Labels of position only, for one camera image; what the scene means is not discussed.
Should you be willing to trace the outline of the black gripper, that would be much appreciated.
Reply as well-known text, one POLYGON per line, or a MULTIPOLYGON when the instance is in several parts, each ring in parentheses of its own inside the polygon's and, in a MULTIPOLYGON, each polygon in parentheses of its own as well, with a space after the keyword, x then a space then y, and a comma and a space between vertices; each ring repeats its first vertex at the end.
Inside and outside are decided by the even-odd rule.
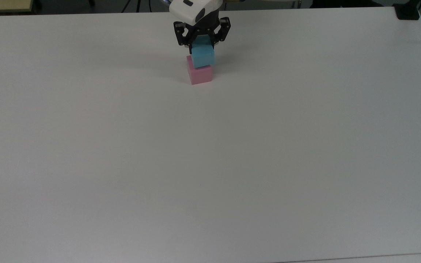
POLYGON ((178 44, 188 49, 192 49, 193 34, 205 35, 212 31, 212 49, 214 49, 215 45, 227 38, 232 25, 229 17, 219 18, 219 13, 209 13, 193 26, 179 21, 175 21, 173 26, 178 44))

